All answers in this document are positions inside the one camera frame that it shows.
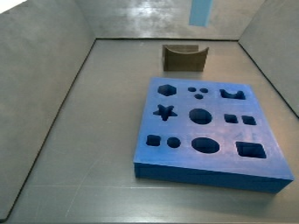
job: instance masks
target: blue tape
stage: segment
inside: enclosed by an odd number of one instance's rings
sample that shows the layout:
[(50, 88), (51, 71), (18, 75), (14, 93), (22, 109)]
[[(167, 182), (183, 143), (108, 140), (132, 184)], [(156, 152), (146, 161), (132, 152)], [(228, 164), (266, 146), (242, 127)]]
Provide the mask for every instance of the blue tape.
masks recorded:
[(191, 1), (190, 25), (208, 26), (212, 0)]

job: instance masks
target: rectangular hole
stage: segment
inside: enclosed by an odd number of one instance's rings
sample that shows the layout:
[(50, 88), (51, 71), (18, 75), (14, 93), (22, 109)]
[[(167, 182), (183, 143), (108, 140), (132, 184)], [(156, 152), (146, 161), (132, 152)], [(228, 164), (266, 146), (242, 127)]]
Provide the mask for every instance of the rectangular hole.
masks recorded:
[(258, 125), (255, 117), (251, 115), (243, 115), (242, 120), (243, 120), (243, 123), (247, 125)]
[(236, 142), (238, 154), (247, 158), (267, 158), (267, 154), (260, 143)]

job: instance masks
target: oval hole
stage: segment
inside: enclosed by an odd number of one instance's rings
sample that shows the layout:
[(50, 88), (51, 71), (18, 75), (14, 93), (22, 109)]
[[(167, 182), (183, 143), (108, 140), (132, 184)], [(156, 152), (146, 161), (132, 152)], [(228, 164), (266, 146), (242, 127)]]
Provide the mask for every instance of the oval hole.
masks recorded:
[(203, 108), (195, 108), (190, 112), (191, 120), (198, 124), (208, 124), (211, 122), (211, 113)]
[(220, 145), (216, 141), (207, 137), (198, 137), (191, 141), (191, 147), (202, 153), (215, 153), (220, 150)]

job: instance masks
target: star-shaped hole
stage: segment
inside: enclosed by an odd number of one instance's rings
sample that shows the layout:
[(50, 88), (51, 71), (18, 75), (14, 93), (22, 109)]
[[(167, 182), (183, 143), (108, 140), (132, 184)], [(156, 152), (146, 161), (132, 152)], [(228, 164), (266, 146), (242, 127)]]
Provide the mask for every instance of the star-shaped hole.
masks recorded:
[(154, 112), (154, 115), (160, 116), (164, 121), (168, 120), (170, 116), (178, 116), (174, 113), (174, 106), (164, 107), (162, 104), (158, 105), (159, 110)]

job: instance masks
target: circular hole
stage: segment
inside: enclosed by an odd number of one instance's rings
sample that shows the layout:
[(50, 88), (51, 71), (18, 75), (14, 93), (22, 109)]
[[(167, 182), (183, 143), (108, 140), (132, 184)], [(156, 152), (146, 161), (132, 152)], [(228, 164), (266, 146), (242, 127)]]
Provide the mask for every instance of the circular hole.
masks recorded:
[(182, 141), (178, 137), (170, 137), (167, 140), (167, 144), (172, 148), (178, 148), (182, 145)]
[(207, 137), (198, 137), (191, 141), (191, 147), (202, 153), (215, 153), (220, 150), (220, 145), (216, 141)]
[(200, 89), (200, 91), (202, 91), (204, 94), (207, 94), (207, 93), (210, 92), (210, 90), (208, 90), (206, 87), (203, 87), (203, 88)]
[(211, 122), (211, 113), (203, 108), (195, 108), (190, 112), (190, 118), (198, 124), (208, 124)]
[(200, 99), (203, 98), (203, 95), (202, 95), (202, 94), (196, 94), (194, 97), (195, 97), (198, 100), (200, 100)]
[(195, 87), (188, 87), (188, 91), (190, 92), (195, 92), (196, 91), (196, 88)]

